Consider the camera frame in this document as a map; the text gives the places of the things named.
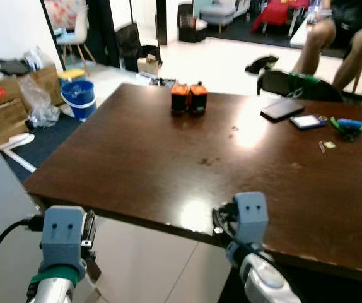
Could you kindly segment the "white floor stand base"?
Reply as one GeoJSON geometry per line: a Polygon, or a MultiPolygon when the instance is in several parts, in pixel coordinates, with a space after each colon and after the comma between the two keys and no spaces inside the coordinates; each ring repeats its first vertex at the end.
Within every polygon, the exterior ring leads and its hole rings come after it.
{"type": "Polygon", "coordinates": [[[12,150],[22,145],[31,143],[35,138],[36,136],[32,133],[21,133],[17,134],[16,136],[11,136],[6,143],[0,145],[0,152],[4,153],[8,156],[8,158],[11,158],[17,164],[25,168],[28,172],[32,173],[37,168],[34,167],[34,165],[32,165],[29,161],[14,153],[12,150]]]}

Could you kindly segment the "black smartphone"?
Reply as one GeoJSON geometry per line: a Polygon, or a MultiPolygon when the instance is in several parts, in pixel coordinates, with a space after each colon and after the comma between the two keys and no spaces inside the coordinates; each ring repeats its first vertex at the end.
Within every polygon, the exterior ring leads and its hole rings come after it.
{"type": "Polygon", "coordinates": [[[278,123],[289,119],[291,116],[303,112],[305,106],[299,101],[290,98],[283,98],[260,110],[260,116],[272,123],[278,123]]]}

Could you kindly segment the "orange black battery pack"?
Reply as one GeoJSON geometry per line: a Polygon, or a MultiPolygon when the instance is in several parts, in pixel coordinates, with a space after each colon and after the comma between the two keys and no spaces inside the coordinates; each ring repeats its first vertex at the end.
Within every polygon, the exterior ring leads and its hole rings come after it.
{"type": "Polygon", "coordinates": [[[189,114],[191,116],[203,116],[207,107],[209,90],[201,81],[198,84],[190,85],[189,88],[189,114]]]}
{"type": "Polygon", "coordinates": [[[170,113],[181,116],[189,108],[190,86],[186,84],[173,84],[170,89],[170,113]]]}

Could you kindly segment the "blue plastic bucket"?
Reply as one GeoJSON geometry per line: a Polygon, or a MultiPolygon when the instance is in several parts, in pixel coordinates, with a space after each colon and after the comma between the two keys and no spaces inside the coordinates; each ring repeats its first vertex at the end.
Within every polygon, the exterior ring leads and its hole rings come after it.
{"type": "Polygon", "coordinates": [[[83,79],[62,85],[62,97],[71,107],[74,118],[85,121],[97,110],[94,89],[95,85],[91,81],[83,79]]]}

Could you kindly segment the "black chair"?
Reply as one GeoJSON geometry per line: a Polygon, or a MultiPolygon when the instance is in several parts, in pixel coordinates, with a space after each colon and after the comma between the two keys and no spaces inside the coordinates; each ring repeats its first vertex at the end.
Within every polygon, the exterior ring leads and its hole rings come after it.
{"type": "Polygon", "coordinates": [[[276,95],[296,99],[310,99],[313,101],[343,103],[344,98],[330,83],[320,79],[317,85],[295,87],[288,81],[288,73],[281,70],[266,70],[258,78],[258,93],[269,92],[276,95]]]}

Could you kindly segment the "clear plastic bag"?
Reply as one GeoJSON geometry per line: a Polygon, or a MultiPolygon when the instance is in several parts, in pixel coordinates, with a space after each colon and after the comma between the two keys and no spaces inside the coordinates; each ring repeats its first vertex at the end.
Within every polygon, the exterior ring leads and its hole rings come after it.
{"type": "Polygon", "coordinates": [[[51,56],[43,52],[42,49],[37,46],[28,50],[28,52],[25,52],[23,58],[32,71],[54,67],[54,61],[52,61],[51,56]]]}
{"type": "Polygon", "coordinates": [[[48,128],[57,124],[62,112],[51,104],[49,94],[30,76],[19,77],[18,83],[29,106],[29,121],[32,125],[36,128],[48,128]]]}

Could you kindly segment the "red label cardboard box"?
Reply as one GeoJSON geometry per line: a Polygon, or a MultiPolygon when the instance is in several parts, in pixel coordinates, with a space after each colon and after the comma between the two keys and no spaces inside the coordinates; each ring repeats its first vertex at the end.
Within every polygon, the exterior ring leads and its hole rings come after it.
{"type": "Polygon", "coordinates": [[[12,136],[27,133],[28,110],[16,78],[0,80],[0,145],[12,136]]]}

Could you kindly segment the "black floor bag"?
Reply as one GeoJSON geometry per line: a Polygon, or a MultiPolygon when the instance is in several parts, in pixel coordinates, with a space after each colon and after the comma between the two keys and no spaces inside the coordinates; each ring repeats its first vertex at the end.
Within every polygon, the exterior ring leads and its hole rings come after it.
{"type": "Polygon", "coordinates": [[[245,66],[245,72],[259,74],[268,69],[273,69],[278,61],[279,57],[276,55],[265,55],[264,57],[259,57],[253,61],[253,63],[245,66]]]}

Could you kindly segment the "green cloth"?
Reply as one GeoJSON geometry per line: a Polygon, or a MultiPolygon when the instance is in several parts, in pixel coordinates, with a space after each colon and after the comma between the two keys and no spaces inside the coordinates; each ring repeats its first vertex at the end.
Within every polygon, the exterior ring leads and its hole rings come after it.
{"type": "Polygon", "coordinates": [[[304,87],[317,85],[320,83],[320,79],[307,73],[288,73],[288,81],[291,86],[304,87]]]}

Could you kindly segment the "yellow flat lid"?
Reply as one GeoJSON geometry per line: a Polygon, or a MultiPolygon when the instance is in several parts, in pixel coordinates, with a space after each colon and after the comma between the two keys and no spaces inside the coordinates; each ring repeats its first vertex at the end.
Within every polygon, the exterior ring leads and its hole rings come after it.
{"type": "Polygon", "coordinates": [[[63,70],[63,72],[57,74],[58,79],[62,83],[71,83],[72,81],[82,80],[85,76],[86,70],[79,68],[63,70]]]}

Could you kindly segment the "black basket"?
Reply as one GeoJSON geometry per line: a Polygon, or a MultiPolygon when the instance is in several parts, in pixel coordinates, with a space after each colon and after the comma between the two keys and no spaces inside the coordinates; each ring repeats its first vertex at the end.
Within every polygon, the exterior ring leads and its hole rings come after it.
{"type": "Polygon", "coordinates": [[[186,43],[198,43],[206,38],[205,29],[209,24],[196,17],[192,3],[181,3],[177,11],[178,40],[186,43]]]}

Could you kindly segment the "black suitcase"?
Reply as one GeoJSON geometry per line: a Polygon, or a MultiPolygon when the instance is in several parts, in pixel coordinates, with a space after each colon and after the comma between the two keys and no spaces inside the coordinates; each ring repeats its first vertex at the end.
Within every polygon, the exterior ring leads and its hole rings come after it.
{"type": "Polygon", "coordinates": [[[159,66],[163,64],[158,46],[141,43],[137,23],[132,22],[118,29],[115,38],[117,38],[119,57],[124,59],[124,69],[138,72],[137,60],[148,55],[155,56],[159,66]]]}

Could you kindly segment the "white plastic chair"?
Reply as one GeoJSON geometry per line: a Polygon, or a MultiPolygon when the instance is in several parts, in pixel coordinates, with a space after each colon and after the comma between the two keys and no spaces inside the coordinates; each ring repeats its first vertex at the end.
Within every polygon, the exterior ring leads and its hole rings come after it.
{"type": "Polygon", "coordinates": [[[83,64],[85,64],[85,58],[83,51],[88,53],[91,60],[97,63],[96,58],[86,46],[86,41],[88,40],[88,6],[83,6],[78,10],[78,14],[75,20],[75,27],[72,33],[64,33],[60,37],[56,38],[56,43],[59,46],[59,49],[62,51],[62,61],[66,63],[67,61],[67,50],[70,46],[76,46],[80,51],[80,57],[83,64]]]}

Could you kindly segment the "seated person in black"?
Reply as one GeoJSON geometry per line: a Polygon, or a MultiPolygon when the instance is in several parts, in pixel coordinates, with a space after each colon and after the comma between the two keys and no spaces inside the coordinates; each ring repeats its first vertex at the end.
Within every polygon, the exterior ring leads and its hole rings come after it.
{"type": "Polygon", "coordinates": [[[362,0],[322,0],[293,72],[313,75],[328,47],[346,49],[332,81],[341,91],[362,69],[362,0]]]}

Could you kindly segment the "grey ottoman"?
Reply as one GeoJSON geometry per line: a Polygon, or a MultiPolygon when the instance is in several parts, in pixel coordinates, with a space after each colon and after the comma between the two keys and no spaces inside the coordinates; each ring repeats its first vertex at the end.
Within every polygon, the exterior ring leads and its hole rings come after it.
{"type": "Polygon", "coordinates": [[[230,4],[229,6],[222,6],[219,4],[213,4],[212,6],[206,6],[199,11],[199,17],[209,25],[218,26],[218,31],[221,32],[224,26],[232,23],[236,17],[242,15],[244,11],[239,9],[237,3],[230,4]]]}

